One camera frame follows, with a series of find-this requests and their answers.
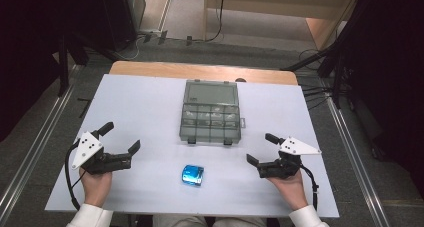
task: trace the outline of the small blue box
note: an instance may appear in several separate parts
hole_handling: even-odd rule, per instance
[[[182,173],[182,180],[189,185],[200,186],[203,178],[203,167],[186,165]]]

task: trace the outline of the sleeve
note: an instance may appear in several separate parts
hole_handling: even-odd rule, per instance
[[[83,204],[67,227],[108,227],[113,211]]]
[[[289,216],[296,227],[328,227],[328,224],[318,217],[312,205],[293,211]]]

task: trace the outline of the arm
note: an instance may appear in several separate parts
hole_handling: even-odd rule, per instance
[[[77,212],[71,223],[67,227],[107,227],[112,219],[112,211],[103,210],[102,206],[109,194],[112,184],[112,173],[102,175],[84,174],[81,182],[84,187],[85,200],[80,210]]]
[[[297,227],[326,227],[326,223],[321,222],[314,207],[308,205],[301,171],[287,179],[268,178],[277,187],[284,200],[289,204],[293,212],[289,215],[293,224]]]

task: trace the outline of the hand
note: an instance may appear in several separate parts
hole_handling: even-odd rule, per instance
[[[302,174],[300,170],[298,170],[294,176],[290,176],[287,179],[276,177],[267,179],[277,187],[278,191],[280,191],[280,194],[287,201],[292,210],[298,210],[308,205],[305,191],[303,190]]]
[[[80,168],[79,172],[81,176],[85,170]],[[102,175],[91,175],[86,172],[81,182],[85,193],[84,203],[102,208],[112,185],[112,172]]]

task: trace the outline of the white tabletop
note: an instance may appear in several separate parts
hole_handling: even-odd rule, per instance
[[[132,168],[113,173],[104,208],[123,213],[288,216],[288,205],[269,181],[259,178],[256,168],[247,163],[246,153],[261,162],[278,158],[278,146],[266,141],[265,133],[293,136],[319,148],[301,88],[238,83],[241,117],[246,119],[240,142],[193,146],[179,138],[185,82],[142,76],[103,77],[78,137],[113,121],[115,128],[100,138],[105,152],[126,153],[135,141],[141,141]],[[302,161],[320,186],[319,216],[339,217],[322,157],[302,156]],[[182,183],[181,172],[187,164],[205,168],[201,187]],[[71,170],[71,179],[78,179],[77,171]],[[305,173],[303,179],[312,203],[310,179]],[[81,184],[74,192],[82,203]],[[46,210],[75,211],[63,168]]]

